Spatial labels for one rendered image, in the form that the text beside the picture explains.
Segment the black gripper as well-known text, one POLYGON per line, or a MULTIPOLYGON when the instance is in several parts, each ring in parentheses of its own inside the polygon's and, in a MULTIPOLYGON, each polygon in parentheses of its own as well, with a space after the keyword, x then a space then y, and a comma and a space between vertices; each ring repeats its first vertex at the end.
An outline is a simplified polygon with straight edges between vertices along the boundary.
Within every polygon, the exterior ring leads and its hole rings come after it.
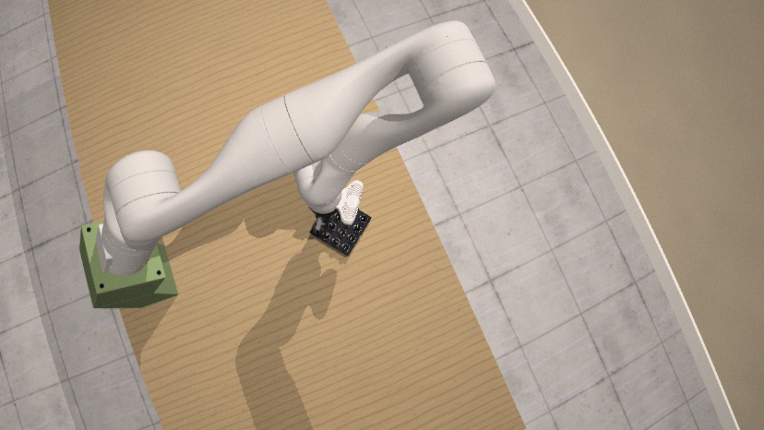
POLYGON ((320 231, 320 232, 324 232, 325 228, 327 227, 327 225, 329 223, 329 218, 331 218, 332 214, 334 214, 336 211, 338 211, 338 210, 335 209, 335 210, 331 211, 330 213, 325 213, 325 214, 321 214, 321 213, 317 213, 317 212, 313 211, 316 214, 317 220, 312 225, 312 229, 320 231))

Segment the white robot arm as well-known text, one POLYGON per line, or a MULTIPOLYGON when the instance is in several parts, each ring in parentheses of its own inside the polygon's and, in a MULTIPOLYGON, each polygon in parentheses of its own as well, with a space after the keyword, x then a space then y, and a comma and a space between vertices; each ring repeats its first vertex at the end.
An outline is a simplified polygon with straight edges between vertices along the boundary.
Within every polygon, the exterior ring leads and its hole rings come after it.
POLYGON ((257 107, 183 190, 167 155, 129 154, 105 179, 105 218, 96 236, 101 270, 119 276, 139 272, 160 237, 291 173, 311 210, 337 209, 342 223, 352 225, 364 185, 355 180, 345 186, 356 171, 473 111, 494 92, 495 79, 470 30, 447 21, 257 107), (408 73, 422 109, 361 113, 378 92, 408 73))

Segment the black knob box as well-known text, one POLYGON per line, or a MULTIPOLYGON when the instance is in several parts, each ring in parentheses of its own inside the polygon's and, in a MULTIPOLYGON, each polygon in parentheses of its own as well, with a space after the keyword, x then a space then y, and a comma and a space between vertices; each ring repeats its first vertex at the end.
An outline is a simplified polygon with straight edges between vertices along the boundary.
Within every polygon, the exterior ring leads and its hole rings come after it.
POLYGON ((323 233, 313 229, 310 233, 349 256, 370 220, 369 215, 358 210, 353 224, 345 225, 341 221, 339 211, 336 211, 329 218, 329 223, 323 233))

